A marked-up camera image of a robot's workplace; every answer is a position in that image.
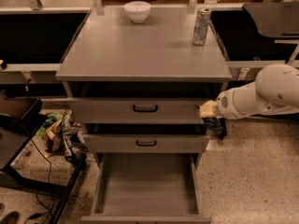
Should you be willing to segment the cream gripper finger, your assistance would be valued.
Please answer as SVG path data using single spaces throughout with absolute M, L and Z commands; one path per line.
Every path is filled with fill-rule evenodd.
M 209 100 L 202 104 L 199 108 L 199 116 L 201 118 L 216 118 L 218 115 L 218 106 L 215 101 Z

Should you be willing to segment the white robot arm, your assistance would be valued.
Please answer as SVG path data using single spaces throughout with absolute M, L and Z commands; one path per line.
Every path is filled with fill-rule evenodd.
M 287 64 L 263 68 L 253 82 L 221 92 L 199 107 L 199 117 L 243 119 L 299 112 L 299 70 Z

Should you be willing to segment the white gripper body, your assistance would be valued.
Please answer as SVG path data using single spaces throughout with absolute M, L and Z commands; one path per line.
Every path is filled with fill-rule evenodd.
M 256 87 L 247 85 L 223 91 L 217 97 L 218 115 L 226 119 L 242 119 L 256 114 Z

